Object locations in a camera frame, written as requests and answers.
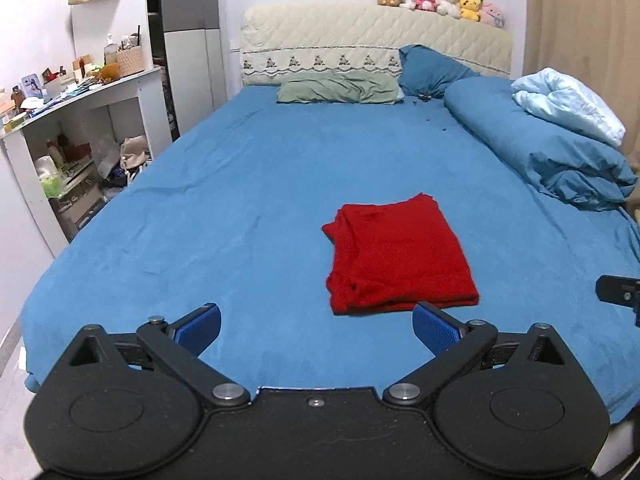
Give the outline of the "wicker basket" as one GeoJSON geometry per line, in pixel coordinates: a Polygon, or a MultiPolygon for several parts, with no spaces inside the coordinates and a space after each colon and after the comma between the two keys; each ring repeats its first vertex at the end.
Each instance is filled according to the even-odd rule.
{"type": "Polygon", "coordinates": [[[142,47],[131,47],[116,53],[116,62],[122,77],[128,77],[144,71],[142,47]]]}

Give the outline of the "light pink plush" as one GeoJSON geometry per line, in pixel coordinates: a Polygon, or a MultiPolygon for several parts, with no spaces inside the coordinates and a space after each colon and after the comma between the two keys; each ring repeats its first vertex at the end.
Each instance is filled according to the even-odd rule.
{"type": "Polygon", "coordinates": [[[503,12],[493,3],[484,2],[478,11],[480,22],[495,28],[503,28],[506,19],[503,12]]]}

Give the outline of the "blue rolled duvet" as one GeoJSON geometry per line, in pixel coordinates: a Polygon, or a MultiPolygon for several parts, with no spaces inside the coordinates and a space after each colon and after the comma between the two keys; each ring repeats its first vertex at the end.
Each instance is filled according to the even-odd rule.
{"type": "Polygon", "coordinates": [[[623,206],[637,185],[626,157],[608,144],[523,110],[512,81],[478,76],[450,84],[444,104],[537,191],[582,209],[623,206]]]}

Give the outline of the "white bear plush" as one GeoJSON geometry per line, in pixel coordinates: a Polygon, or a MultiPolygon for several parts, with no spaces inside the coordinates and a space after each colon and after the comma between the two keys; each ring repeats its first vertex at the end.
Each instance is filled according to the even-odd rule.
{"type": "Polygon", "coordinates": [[[436,0],[436,12],[441,16],[450,16],[458,20],[460,18],[458,0],[436,0]]]}

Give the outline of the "green tissue pack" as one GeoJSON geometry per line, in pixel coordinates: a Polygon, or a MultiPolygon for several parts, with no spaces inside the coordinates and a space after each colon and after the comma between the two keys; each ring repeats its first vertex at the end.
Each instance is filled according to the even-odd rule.
{"type": "Polygon", "coordinates": [[[47,198],[58,198],[64,194],[63,176],[49,155],[38,158],[35,161],[35,168],[39,183],[47,198]]]}

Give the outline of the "cream quilted headboard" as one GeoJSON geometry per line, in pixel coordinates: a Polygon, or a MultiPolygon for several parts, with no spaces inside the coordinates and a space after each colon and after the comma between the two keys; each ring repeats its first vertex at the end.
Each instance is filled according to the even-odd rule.
{"type": "Polygon", "coordinates": [[[477,73],[508,78],[508,32],[433,12],[359,3],[253,6],[241,26],[242,85],[272,86],[296,74],[401,73],[399,50],[422,44],[477,73]]]}

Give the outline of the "beige bag on floor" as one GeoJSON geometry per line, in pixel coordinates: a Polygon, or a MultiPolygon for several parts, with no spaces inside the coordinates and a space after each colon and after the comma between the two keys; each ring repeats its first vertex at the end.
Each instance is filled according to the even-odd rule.
{"type": "Polygon", "coordinates": [[[134,170],[151,159],[146,136],[126,138],[120,144],[120,168],[134,170]]]}

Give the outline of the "grey white wardrobe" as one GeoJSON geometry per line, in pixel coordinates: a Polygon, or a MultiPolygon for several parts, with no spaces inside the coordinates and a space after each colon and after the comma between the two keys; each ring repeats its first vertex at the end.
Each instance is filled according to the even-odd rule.
{"type": "Polygon", "coordinates": [[[219,0],[146,0],[153,63],[162,70],[176,140],[228,101],[219,0]]]}

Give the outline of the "dark blue pillow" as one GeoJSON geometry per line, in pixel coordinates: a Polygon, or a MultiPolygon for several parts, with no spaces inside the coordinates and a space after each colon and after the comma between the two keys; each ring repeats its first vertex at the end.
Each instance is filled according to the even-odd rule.
{"type": "Polygon", "coordinates": [[[420,44],[400,48],[399,58],[398,82],[406,96],[441,99],[455,82],[480,76],[454,58],[420,44]]]}

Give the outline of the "red knit sweater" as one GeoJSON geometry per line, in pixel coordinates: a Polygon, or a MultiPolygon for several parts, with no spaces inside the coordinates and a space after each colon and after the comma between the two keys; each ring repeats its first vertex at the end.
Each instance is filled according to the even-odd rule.
{"type": "Polygon", "coordinates": [[[461,245],[432,196],[387,205],[346,204],[322,232],[333,244],[326,279],[336,315],[475,306],[461,245]]]}

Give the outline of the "orange plush on desk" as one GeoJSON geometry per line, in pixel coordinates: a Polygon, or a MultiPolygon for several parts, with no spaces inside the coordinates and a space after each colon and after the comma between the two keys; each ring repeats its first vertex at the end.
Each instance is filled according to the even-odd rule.
{"type": "Polygon", "coordinates": [[[101,81],[102,84],[110,84],[122,76],[120,74],[120,67],[118,63],[107,63],[100,68],[96,68],[92,72],[92,76],[96,81],[101,81]]]}

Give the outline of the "beige curtain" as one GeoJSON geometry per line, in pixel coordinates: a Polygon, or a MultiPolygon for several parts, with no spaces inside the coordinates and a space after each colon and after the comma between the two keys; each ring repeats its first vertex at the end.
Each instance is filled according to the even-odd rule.
{"type": "Polygon", "coordinates": [[[639,166],[639,0],[527,0],[523,72],[553,67],[605,100],[639,166]]]}

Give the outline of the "green pillow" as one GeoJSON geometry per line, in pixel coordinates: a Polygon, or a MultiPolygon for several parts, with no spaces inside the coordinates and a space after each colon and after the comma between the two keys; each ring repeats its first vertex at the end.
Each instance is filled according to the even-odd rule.
{"type": "Polygon", "coordinates": [[[294,76],[280,85],[279,104],[321,102],[395,104],[404,99],[396,78],[381,73],[325,73],[294,76]]]}

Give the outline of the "white desk shelf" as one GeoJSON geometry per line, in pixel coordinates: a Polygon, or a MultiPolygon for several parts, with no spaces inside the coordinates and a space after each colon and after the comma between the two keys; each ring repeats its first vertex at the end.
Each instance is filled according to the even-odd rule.
{"type": "Polygon", "coordinates": [[[36,160],[54,156],[51,148],[56,146],[70,159],[65,164],[71,169],[70,178],[83,178],[88,171],[107,176],[120,161],[120,144],[140,134],[146,137],[152,158],[171,144],[158,67],[57,102],[2,134],[3,154],[53,257],[67,247],[67,231],[39,182],[36,160]]]}

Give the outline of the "light blue blanket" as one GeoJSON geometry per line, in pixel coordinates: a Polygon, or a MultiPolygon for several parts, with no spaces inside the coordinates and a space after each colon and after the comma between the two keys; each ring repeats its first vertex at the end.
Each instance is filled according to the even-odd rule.
{"type": "Polygon", "coordinates": [[[512,98],[527,113],[598,140],[623,144],[626,128],[596,92],[573,76],[545,67],[511,84],[512,98]]]}

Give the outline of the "yellow pikachu plush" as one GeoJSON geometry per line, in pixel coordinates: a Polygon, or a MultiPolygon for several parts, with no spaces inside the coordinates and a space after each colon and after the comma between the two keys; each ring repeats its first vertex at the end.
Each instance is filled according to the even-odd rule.
{"type": "Polygon", "coordinates": [[[458,0],[460,18],[479,22],[484,0],[458,0]]]}

